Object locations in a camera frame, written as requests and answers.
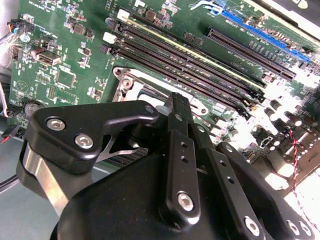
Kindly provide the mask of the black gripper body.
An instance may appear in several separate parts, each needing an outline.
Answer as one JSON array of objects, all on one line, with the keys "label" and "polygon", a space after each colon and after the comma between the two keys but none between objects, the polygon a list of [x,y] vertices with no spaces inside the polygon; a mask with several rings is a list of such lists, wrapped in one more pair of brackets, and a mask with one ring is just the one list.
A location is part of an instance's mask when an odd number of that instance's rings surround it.
[{"label": "black gripper body", "polygon": [[185,231],[169,227],[159,213],[165,163],[145,156],[77,193],[63,210],[54,240],[245,240],[211,173],[197,175],[201,215]]}]

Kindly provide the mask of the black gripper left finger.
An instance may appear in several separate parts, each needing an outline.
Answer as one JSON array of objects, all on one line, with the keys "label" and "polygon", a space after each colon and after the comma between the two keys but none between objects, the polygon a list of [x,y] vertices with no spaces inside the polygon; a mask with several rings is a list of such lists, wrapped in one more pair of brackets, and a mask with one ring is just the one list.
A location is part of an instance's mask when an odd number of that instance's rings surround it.
[{"label": "black gripper left finger", "polygon": [[43,192],[60,217],[83,189],[143,157],[160,156],[160,217],[172,229],[190,229],[200,220],[201,201],[183,97],[172,93],[159,108],[134,100],[39,109],[28,122],[18,178]]}]

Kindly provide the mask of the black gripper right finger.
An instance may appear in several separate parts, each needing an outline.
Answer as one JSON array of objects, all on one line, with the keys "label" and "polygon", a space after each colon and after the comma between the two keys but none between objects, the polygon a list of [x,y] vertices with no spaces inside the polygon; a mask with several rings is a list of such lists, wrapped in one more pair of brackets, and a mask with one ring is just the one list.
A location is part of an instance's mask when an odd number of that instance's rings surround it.
[{"label": "black gripper right finger", "polygon": [[231,240],[314,240],[306,221],[230,144],[214,146],[208,132],[194,123],[189,100],[182,116],[195,143],[195,157],[213,179],[223,226]]}]

